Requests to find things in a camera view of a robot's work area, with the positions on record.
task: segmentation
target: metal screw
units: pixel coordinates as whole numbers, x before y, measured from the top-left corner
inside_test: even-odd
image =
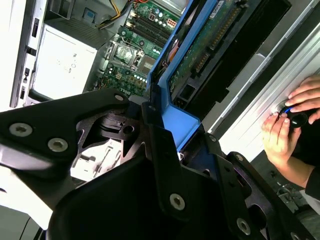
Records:
[[[213,142],[216,142],[216,141],[217,141],[217,139],[216,139],[214,136],[212,136],[212,135],[210,135],[209,138],[210,138]]]
[[[293,240],[300,240],[299,236],[295,232],[291,232],[290,235]]]
[[[236,224],[238,225],[238,228],[247,236],[249,236],[251,234],[251,230],[250,227],[248,225],[248,223],[242,219],[242,218],[238,218],[236,220]]]
[[[15,135],[17,137],[26,137],[32,134],[33,129],[26,123],[17,122],[9,127],[9,131],[12,135]]]
[[[114,96],[117,100],[119,100],[119,101],[123,101],[123,100],[125,100],[122,96],[120,96],[120,95],[115,95]]]
[[[240,156],[239,154],[236,154],[235,156],[241,162],[244,160],[244,158],[242,156]]]
[[[48,147],[53,152],[61,153],[68,149],[68,143],[62,138],[55,137],[48,141]]]
[[[170,195],[170,203],[175,209],[179,211],[182,211],[186,207],[185,200],[182,198],[182,196],[176,193],[172,193]]]

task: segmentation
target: hand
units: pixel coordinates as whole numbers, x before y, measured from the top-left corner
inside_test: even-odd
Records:
[[[301,134],[300,128],[294,128],[289,137],[290,120],[283,113],[278,119],[278,113],[269,116],[262,125],[263,145],[269,161],[277,168],[287,165]]]
[[[309,117],[310,124],[320,119],[320,75],[308,77],[289,95],[285,105],[289,107],[295,104],[299,105],[290,110],[292,113],[318,109]]]

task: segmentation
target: circuit board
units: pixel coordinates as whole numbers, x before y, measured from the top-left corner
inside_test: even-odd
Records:
[[[134,4],[124,26],[119,28],[118,36],[113,39],[113,46],[117,49],[113,51],[112,59],[120,61],[120,63],[117,64],[112,59],[109,61],[98,88],[115,88],[127,97],[144,95],[147,87],[147,75],[160,56],[162,47],[152,41],[153,34],[149,32],[149,25],[143,25],[145,37],[128,27],[131,23],[141,21],[141,19],[147,20],[150,28],[163,31],[165,36],[170,36],[179,20],[178,17],[154,3]],[[140,54],[140,58],[136,57],[133,63],[135,65],[132,67],[129,64],[130,58],[136,53]]]
[[[190,47],[183,61],[169,80],[170,93],[172,94],[177,86],[183,85],[187,75],[192,69],[199,71],[210,57],[204,52],[204,47],[209,46],[213,51],[219,41],[236,18],[240,9],[235,5],[234,0],[221,0],[217,3],[210,18],[203,26],[199,36]]]
[[[143,96],[146,86],[147,79],[143,75],[109,63],[99,88],[118,89],[129,97],[130,95]]]

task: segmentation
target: green circuit board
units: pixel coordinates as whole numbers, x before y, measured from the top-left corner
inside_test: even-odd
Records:
[[[146,86],[145,76],[109,63],[99,87],[118,89],[129,97],[130,95],[143,96]]]
[[[113,41],[130,47],[132,51],[142,50],[144,56],[141,58],[137,70],[132,70],[129,66],[123,66],[114,61],[110,61],[97,86],[98,88],[118,89],[127,97],[130,95],[144,95],[147,87],[147,75],[162,51],[160,46],[126,27],[126,23],[132,22],[134,16],[148,19],[148,21],[155,24],[157,28],[165,29],[170,33],[174,30],[173,25],[179,20],[175,15],[151,2],[136,3],[133,5],[124,26],[118,30],[119,36],[116,36]],[[132,52],[130,52],[130,49],[123,47],[119,49],[119,51],[116,51],[115,57],[117,58],[116,60],[127,64],[131,55]]]
[[[171,14],[169,11],[157,6],[156,4],[152,3],[151,1],[145,3],[145,4],[139,4],[135,12],[138,13],[139,16],[144,17],[146,19],[154,19],[153,22],[159,25],[165,25],[165,29],[172,32],[172,30],[175,28],[175,24],[177,24],[179,18],[173,14]],[[168,20],[173,20],[174,23],[168,23]]]
[[[199,61],[199,59],[201,60],[201,58],[206,58],[206,56],[203,55],[204,46],[209,46],[214,43],[215,39],[221,39],[223,37],[225,32],[221,32],[220,29],[223,28],[226,22],[225,19],[228,18],[229,14],[232,14],[232,10],[235,8],[234,0],[221,0],[218,2],[197,39],[189,48],[183,61],[181,61],[181,64],[169,80],[171,94],[176,90],[177,86],[183,85],[186,75],[190,74],[190,70],[197,61]]]
[[[144,51],[144,54],[153,58],[157,59],[160,56],[160,53],[162,51],[162,48],[154,44],[153,42],[145,39],[142,36],[137,35],[136,33],[133,33],[127,28],[122,28],[120,31],[120,35],[130,43],[136,45],[137,48],[141,48]]]

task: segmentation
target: sleeve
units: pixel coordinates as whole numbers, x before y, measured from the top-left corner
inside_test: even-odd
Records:
[[[311,172],[305,193],[320,201],[320,166],[315,167]]]

